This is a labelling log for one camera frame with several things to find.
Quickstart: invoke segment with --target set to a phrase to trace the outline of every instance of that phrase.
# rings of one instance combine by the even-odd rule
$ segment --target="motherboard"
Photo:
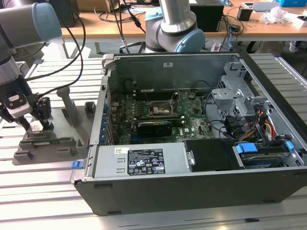
[[[191,90],[113,93],[109,113],[112,142],[126,145],[213,138],[203,115],[205,96]]]

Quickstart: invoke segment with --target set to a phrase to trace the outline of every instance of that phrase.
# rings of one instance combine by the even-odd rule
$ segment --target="sticker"
[[[165,173],[165,163],[162,149],[127,151],[128,174],[130,176]]]
[[[115,148],[114,154],[128,153],[129,147]]]
[[[171,67],[173,67],[173,63],[172,62],[165,62],[165,63],[163,63],[163,67],[171,68]]]

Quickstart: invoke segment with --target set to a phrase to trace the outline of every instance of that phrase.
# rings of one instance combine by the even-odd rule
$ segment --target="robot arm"
[[[205,36],[189,0],[160,0],[160,5],[146,13],[146,52],[199,52]]]
[[[9,49],[61,37],[59,21],[48,3],[29,5],[28,0],[5,0],[3,3],[12,8],[0,10],[0,116],[9,122],[18,122],[23,115],[31,113],[45,120],[35,100],[29,101],[33,94]]]

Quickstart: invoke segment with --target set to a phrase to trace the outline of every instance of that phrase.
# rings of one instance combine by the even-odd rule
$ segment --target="warning label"
[[[130,176],[160,173],[165,173],[162,149],[128,151],[128,174]]]

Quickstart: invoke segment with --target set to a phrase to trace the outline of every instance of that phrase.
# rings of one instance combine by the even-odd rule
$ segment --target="wooden table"
[[[232,0],[233,7],[238,7],[241,4],[241,0]],[[238,8],[228,12],[233,7],[224,7],[224,14],[236,17]],[[289,7],[283,8],[291,13],[301,14],[306,7]],[[259,21],[262,13],[252,13],[248,22],[243,22],[244,32],[238,37],[238,41],[299,41],[306,40],[307,27],[300,29],[294,28],[291,23],[284,22],[265,25]],[[94,12],[81,12],[80,17],[82,18],[86,26],[86,41],[94,42],[96,44],[97,52],[100,52],[99,42],[114,42],[121,41],[118,27],[116,23],[108,23],[101,21]],[[123,18],[129,17],[129,14],[123,14]],[[145,29],[145,15],[139,17],[142,27]],[[239,24],[234,19],[229,18],[230,23]],[[74,28],[71,28],[72,33],[81,41],[83,38],[83,30],[80,23],[77,23]],[[72,41],[72,38],[66,29],[62,29],[63,39],[65,41]],[[123,33],[128,43],[137,41],[144,41],[145,34],[137,28],[134,23],[124,23]],[[226,26],[222,22],[220,29],[215,33],[205,33],[206,41],[214,41],[215,44],[222,42],[226,36]]]

